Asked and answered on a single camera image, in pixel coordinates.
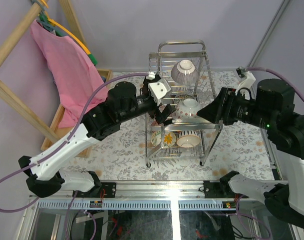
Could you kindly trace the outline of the blue patterned bowl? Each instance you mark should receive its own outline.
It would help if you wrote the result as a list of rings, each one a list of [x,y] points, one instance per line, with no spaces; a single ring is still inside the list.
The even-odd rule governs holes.
[[[191,94],[177,94],[174,97],[174,100],[178,100],[178,99],[194,99],[195,96],[191,95]]]

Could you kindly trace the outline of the purple striped bowl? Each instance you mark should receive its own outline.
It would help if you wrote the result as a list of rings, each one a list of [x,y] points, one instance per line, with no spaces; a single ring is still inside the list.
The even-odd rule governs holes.
[[[171,78],[180,85],[191,86],[198,80],[199,74],[195,65],[187,59],[176,63],[171,70]]]

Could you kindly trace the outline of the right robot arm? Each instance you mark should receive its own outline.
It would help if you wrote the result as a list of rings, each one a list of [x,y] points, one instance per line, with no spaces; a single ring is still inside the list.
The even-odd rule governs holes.
[[[232,171],[220,179],[220,193],[255,199],[277,219],[304,229],[304,115],[294,111],[294,97],[294,88],[284,80],[264,79],[258,83],[256,98],[224,87],[197,116],[215,124],[243,122],[266,130],[282,153],[279,162],[287,184],[263,183]]]

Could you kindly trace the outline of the orange flower patterned bowl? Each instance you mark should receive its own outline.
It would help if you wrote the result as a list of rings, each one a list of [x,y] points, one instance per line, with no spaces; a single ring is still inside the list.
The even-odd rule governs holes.
[[[176,143],[176,135],[173,132],[170,131],[166,131],[164,133],[164,137],[163,137],[163,145],[162,148],[163,149],[167,149],[167,148],[171,148],[175,145]],[[162,132],[161,131],[155,131],[153,132],[152,136],[151,136],[151,143],[153,146],[157,146],[160,144],[162,139]]]

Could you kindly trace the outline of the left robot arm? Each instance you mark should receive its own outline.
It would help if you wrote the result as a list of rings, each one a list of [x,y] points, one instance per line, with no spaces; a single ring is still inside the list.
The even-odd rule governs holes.
[[[149,114],[158,124],[166,121],[174,111],[169,104],[159,110],[162,99],[171,91],[168,82],[158,74],[149,73],[137,95],[134,84],[122,81],[107,93],[104,102],[82,114],[71,132],[50,148],[34,157],[22,156],[18,162],[28,176],[28,189],[39,198],[46,198],[59,190],[74,191],[77,197],[98,197],[102,183],[93,171],[70,172],[64,165],[88,147],[120,130],[123,122]]]

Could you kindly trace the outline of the cream bowl orange rim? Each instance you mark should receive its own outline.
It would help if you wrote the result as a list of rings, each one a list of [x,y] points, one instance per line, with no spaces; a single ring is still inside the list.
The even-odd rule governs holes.
[[[193,148],[200,143],[201,139],[194,130],[183,130],[178,134],[176,144],[182,148]]]

